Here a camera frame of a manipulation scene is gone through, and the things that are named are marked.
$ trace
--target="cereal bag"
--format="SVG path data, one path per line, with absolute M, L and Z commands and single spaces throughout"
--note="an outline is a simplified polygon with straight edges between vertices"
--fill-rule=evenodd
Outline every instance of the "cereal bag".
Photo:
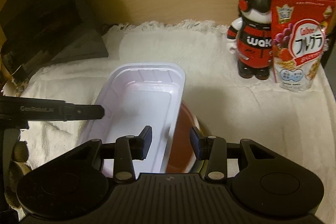
M 311 87 L 327 47 L 325 31 L 336 0 L 272 0 L 273 70 L 292 91 Z

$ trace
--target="red and black figurine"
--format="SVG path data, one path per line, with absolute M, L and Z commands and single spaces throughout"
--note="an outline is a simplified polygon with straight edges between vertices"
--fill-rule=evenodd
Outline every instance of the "red and black figurine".
M 227 32 L 230 52 L 238 53 L 238 72 L 243 78 L 269 77 L 272 62 L 271 0 L 239 0 L 239 18 Z

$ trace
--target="brown bowl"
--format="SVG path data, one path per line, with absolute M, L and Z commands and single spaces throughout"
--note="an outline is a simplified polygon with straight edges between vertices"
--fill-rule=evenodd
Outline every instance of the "brown bowl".
M 194 126 L 199 127 L 197 119 L 182 102 L 166 173 L 188 173 L 193 167 L 196 158 L 190 144 L 189 132 Z

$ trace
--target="white towel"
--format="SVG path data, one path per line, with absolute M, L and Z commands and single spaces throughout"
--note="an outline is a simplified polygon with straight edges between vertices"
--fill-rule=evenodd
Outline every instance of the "white towel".
M 274 83 L 238 76 L 226 50 L 226 26 L 186 20 L 115 26 L 104 36 L 108 58 L 39 70 L 23 97 L 93 104 L 109 74 L 134 62 L 172 62 L 186 73 L 183 100 L 211 131 L 228 142 L 250 138 L 315 172 L 325 195 L 316 215 L 336 223 L 335 100 L 322 68 L 310 90 L 293 93 Z M 30 122 L 21 134 L 36 168 L 67 152 L 85 122 Z

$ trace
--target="plastic tray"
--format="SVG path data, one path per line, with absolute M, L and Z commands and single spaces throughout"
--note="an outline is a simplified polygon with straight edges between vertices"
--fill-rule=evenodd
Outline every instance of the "plastic tray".
M 138 135 L 146 125 L 153 131 L 147 158 L 134 160 L 135 175 L 164 173 L 181 105 L 185 73 L 171 63 L 126 64 L 112 72 L 95 104 L 105 109 L 101 120 L 88 121 L 78 145 L 91 139 L 115 142 Z M 105 160 L 103 174 L 111 177 L 113 160 Z

